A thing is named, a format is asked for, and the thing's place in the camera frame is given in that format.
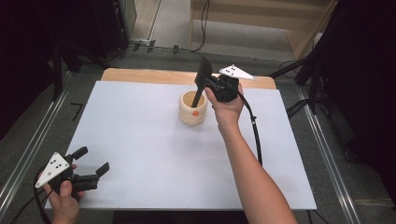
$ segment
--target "white board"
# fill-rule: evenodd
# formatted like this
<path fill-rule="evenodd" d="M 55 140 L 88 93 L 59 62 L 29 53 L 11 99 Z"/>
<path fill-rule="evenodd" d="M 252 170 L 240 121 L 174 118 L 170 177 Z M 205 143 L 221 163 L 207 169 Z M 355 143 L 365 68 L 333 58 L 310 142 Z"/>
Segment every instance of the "white board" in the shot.
<path fill-rule="evenodd" d="M 240 210 L 233 172 L 209 104 L 205 121 L 185 125 L 178 98 L 196 86 L 96 82 L 67 154 L 79 175 L 109 162 L 98 189 L 81 208 L 117 210 Z M 263 166 L 292 209 L 316 209 L 279 91 L 244 89 L 257 117 Z M 239 120 L 252 151 L 256 143 L 248 111 Z"/>

